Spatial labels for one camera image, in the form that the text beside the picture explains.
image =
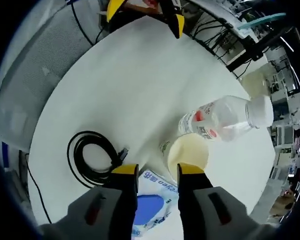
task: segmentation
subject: round table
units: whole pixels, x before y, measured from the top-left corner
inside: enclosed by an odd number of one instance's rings
[[[175,39],[168,26],[150,17],[136,20],[100,41],[65,74],[48,99],[32,139],[29,168],[52,222],[89,189],[68,166],[67,145],[79,131],[107,137],[123,164],[137,163],[166,177],[159,144],[176,134],[185,113],[224,95],[248,98],[226,66],[186,35]],[[84,150],[93,167],[110,165],[97,146]],[[230,143],[209,143],[206,173],[250,213],[268,180],[275,151],[267,129]],[[47,223],[39,194],[28,187],[37,223]]]

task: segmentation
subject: coiled cable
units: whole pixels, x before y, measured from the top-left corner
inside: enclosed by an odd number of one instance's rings
[[[74,145],[73,149],[73,160],[74,164],[76,166],[77,171],[81,175],[81,177],[92,186],[88,185],[87,183],[83,182],[75,173],[71,162],[70,162],[70,147],[73,143],[73,141],[81,136],[76,144]],[[84,147],[89,144],[95,144],[101,147],[110,157],[111,159],[111,166],[109,169],[105,172],[98,172],[94,169],[92,169],[86,162],[83,156],[83,150]],[[93,186],[96,185],[102,185],[107,182],[107,178],[111,171],[119,166],[122,165],[124,157],[127,155],[128,150],[124,148],[119,154],[116,152],[114,146],[111,144],[111,142],[101,135],[98,132],[95,131],[81,131],[76,133],[69,141],[67,150],[66,150],[66,156],[68,160],[68,164],[70,167],[70,170],[74,177],[85,187],[87,188],[93,188]]]

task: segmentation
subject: bottle cap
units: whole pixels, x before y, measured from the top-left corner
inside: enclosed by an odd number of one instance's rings
[[[274,122],[274,110],[269,96],[258,96],[247,104],[248,118],[256,128],[270,127]]]

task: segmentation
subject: white cup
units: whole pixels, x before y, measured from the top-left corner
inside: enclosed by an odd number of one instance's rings
[[[197,133],[188,133],[163,142],[160,151],[171,177],[178,181],[177,164],[185,163],[205,169],[209,158],[206,140]]]

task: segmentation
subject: plastic water bottle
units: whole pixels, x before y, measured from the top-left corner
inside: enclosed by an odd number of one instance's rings
[[[178,125],[181,134],[197,133],[208,140],[230,142],[251,129],[269,127],[274,121],[268,96],[251,101],[224,96],[184,115]]]

